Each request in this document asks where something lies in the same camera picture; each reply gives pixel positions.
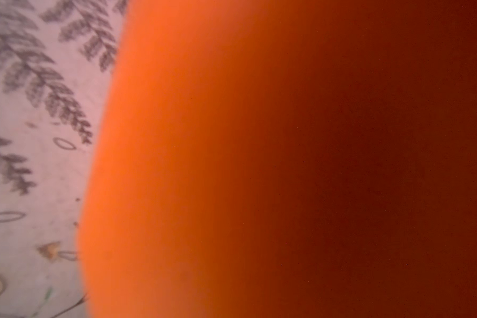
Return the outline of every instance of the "patterned fabric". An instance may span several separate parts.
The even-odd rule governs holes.
[[[86,317],[77,219],[127,0],[0,0],[0,317]]]

